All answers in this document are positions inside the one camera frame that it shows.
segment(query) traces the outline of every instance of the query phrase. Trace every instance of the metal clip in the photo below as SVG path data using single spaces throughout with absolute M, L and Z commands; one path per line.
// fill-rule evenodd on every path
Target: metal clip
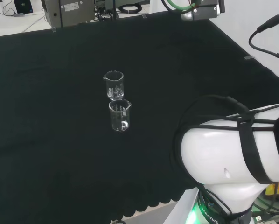
M 252 55 L 249 55 L 249 56 L 244 57 L 245 60 L 252 59 L 252 58 L 255 58 L 255 57 L 252 56 Z

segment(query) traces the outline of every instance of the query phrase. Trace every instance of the yellow component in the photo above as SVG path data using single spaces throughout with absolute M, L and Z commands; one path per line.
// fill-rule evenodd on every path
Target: yellow component
M 273 195 L 273 194 L 274 194 L 274 187 L 275 187 L 275 184 L 270 184 L 270 185 L 266 188 L 265 194 L 266 194 L 267 196 Z M 277 195 L 279 195 L 279 183 L 278 183 Z

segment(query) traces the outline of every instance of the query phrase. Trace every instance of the gray equipment box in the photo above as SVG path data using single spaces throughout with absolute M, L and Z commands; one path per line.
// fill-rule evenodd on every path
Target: gray equipment box
M 42 0 L 42 5 L 52 28 L 74 26 L 95 19 L 94 0 Z

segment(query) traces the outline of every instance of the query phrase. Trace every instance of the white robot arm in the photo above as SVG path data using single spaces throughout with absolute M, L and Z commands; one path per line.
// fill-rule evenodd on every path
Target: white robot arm
M 174 156 L 200 189 L 201 223 L 252 222 L 255 199 L 269 183 L 279 182 L 279 105 L 253 111 L 239 106 L 245 111 L 240 115 L 210 116 L 176 131 Z

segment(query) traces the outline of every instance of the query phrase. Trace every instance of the green led light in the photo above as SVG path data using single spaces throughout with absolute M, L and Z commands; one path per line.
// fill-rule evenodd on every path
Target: green led light
M 200 224 L 200 221 L 197 219 L 196 210 L 198 209 L 197 203 L 194 205 L 193 209 L 189 213 L 185 224 Z

